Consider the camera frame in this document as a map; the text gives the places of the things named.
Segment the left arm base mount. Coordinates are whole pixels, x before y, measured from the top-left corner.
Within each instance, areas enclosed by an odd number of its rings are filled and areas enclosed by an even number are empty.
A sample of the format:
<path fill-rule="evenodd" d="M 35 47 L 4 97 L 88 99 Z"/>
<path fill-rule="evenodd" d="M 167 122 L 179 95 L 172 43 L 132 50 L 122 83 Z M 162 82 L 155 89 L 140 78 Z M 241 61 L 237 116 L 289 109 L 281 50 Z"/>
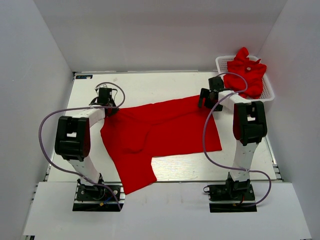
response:
<path fill-rule="evenodd" d="M 110 189 L 96 185 L 85 185 L 77 181 L 73 212 L 120 212 L 125 203 L 124 188 L 111 183 Z"/>

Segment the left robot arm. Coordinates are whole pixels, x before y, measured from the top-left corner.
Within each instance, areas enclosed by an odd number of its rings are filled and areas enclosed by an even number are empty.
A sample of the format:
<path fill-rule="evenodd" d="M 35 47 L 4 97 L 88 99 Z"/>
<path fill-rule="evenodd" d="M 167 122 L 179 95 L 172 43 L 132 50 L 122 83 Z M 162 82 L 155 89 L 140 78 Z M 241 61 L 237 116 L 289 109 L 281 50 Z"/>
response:
<path fill-rule="evenodd" d="M 106 116 L 114 115 L 118 109 L 113 98 L 114 88 L 101 87 L 97 97 L 91 101 L 90 108 L 73 116 L 58 119 L 54 150 L 57 155 L 73 166 L 91 185 L 101 184 L 102 175 L 96 170 L 90 158 L 90 128 Z"/>

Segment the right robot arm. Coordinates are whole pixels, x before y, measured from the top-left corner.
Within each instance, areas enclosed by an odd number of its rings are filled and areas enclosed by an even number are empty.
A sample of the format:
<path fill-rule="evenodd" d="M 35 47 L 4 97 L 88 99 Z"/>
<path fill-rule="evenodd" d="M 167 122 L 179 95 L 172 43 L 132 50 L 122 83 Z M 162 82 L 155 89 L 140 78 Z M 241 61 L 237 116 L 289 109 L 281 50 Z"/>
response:
<path fill-rule="evenodd" d="M 267 135 L 264 103 L 240 96 L 242 91 L 233 91 L 224 85 L 221 76 L 208 79 L 209 88 L 200 90 L 198 107 L 210 109 L 209 114 L 227 108 L 233 111 L 232 132 L 236 149 L 231 167 L 215 165 L 229 170 L 224 192 L 235 199 L 250 191 L 250 172 L 254 153 Z"/>

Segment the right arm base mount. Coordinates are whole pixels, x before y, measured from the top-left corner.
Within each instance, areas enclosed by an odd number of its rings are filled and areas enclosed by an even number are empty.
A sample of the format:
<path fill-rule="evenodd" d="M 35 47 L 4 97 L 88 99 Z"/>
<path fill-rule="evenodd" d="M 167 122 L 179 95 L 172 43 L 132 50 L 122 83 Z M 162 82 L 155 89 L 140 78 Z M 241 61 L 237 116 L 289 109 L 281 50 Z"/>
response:
<path fill-rule="evenodd" d="M 233 193 L 227 191 L 226 184 L 210 184 L 203 188 L 208 194 L 210 213 L 254 213 L 257 212 L 253 186 Z"/>

